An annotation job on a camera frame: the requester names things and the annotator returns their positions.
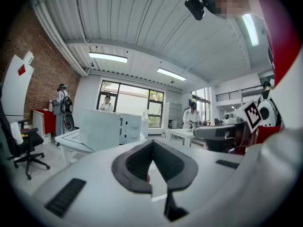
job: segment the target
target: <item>backpack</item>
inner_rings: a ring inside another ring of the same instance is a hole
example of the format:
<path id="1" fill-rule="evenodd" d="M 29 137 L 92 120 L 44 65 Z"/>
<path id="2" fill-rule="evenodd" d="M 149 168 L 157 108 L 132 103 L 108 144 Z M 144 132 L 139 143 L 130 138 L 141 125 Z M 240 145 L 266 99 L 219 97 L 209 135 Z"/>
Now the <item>backpack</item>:
<path id="1" fill-rule="evenodd" d="M 67 94 L 67 96 L 64 94 L 64 98 L 61 101 L 61 112 L 62 113 L 72 113 L 72 100 L 70 96 Z"/>

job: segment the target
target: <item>white table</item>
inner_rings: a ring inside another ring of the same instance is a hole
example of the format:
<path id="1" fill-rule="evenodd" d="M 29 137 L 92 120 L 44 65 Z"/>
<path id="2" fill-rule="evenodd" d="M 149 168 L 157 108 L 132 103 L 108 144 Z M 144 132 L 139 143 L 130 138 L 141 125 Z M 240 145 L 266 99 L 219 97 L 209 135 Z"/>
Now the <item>white table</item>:
<path id="1" fill-rule="evenodd" d="M 168 138 L 171 141 L 171 136 L 177 135 L 181 138 L 184 138 L 184 145 L 190 147 L 191 140 L 194 138 L 192 129 L 171 129 L 168 130 Z"/>
<path id="2" fill-rule="evenodd" d="M 57 136 L 55 137 L 55 140 L 56 142 L 60 143 L 61 154 L 65 166 L 68 166 L 70 164 L 67 154 L 68 149 L 82 154 L 90 154 L 94 152 L 91 148 L 87 147 L 80 141 L 79 130 L 71 131 L 66 134 Z M 140 134 L 140 140 L 145 140 L 145 137 L 142 135 L 142 133 Z"/>

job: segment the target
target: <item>pipe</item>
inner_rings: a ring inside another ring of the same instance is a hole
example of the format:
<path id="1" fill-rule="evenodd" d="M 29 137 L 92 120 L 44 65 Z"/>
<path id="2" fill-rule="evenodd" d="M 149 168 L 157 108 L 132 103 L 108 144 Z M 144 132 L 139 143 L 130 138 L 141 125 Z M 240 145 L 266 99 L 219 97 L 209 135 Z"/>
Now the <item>pipe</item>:
<path id="1" fill-rule="evenodd" d="M 34 12 L 44 28 L 45 32 L 54 43 L 56 48 L 61 52 L 64 58 L 76 69 L 76 71 L 81 76 L 87 76 L 88 74 L 79 65 L 78 61 L 75 59 L 71 51 L 68 49 L 63 39 L 61 38 L 59 32 L 53 24 L 53 21 L 48 13 L 47 7 L 44 4 L 45 0 L 32 0 L 32 6 Z"/>

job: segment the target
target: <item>window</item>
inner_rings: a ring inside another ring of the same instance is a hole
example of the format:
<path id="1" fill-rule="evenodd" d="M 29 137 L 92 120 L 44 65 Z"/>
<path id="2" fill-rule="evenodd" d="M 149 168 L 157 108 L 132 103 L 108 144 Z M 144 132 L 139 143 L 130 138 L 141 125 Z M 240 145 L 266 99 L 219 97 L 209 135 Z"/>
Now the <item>window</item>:
<path id="1" fill-rule="evenodd" d="M 150 90 L 148 98 L 148 119 L 150 128 L 160 128 L 162 122 L 163 93 Z"/>
<path id="2" fill-rule="evenodd" d="M 209 121 L 210 111 L 209 111 L 209 90 L 208 87 L 192 92 L 193 102 L 197 103 L 197 110 L 200 113 L 201 121 Z"/>
<path id="3" fill-rule="evenodd" d="M 105 102 L 105 95 L 107 94 L 110 94 L 110 103 L 114 105 L 114 112 L 142 116 L 144 109 L 148 109 L 149 127 L 161 127 L 163 92 L 103 81 L 98 97 L 97 109 Z"/>

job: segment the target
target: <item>black office chair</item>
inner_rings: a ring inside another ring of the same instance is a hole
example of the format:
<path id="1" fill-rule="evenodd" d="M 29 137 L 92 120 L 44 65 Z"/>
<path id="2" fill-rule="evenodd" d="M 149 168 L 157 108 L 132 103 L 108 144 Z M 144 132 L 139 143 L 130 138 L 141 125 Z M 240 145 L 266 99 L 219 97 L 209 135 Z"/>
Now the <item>black office chair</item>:
<path id="1" fill-rule="evenodd" d="M 25 122 L 28 122 L 28 120 L 25 119 L 25 120 L 18 121 L 18 123 L 21 124 L 22 129 L 24 128 Z M 25 157 L 14 161 L 15 168 L 18 168 L 17 163 L 27 161 L 27 167 L 26 167 L 25 174 L 27 175 L 27 178 L 29 180 L 32 179 L 31 175 L 28 174 L 29 165 L 32 161 L 35 161 L 39 164 L 46 166 L 46 169 L 51 168 L 48 164 L 36 159 L 36 157 L 39 157 L 39 156 L 44 157 L 44 153 L 38 153 L 38 154 L 32 154 L 32 155 L 30 154 L 30 152 L 35 150 L 34 147 L 42 144 L 44 141 L 40 137 L 40 135 L 37 134 L 38 128 L 34 128 L 31 130 L 27 130 L 27 129 L 23 130 L 22 133 L 25 135 L 28 135 L 28 138 L 24 139 L 23 143 L 20 145 L 16 144 L 16 142 L 11 134 L 11 131 L 10 131 L 10 124 L 4 114 L 1 101 L 0 101 L 0 123 L 1 123 L 1 127 L 3 129 L 3 132 L 5 134 L 5 137 L 6 137 L 8 146 L 9 146 L 9 151 L 13 155 L 13 157 L 19 157 L 21 154 L 26 153 Z"/>

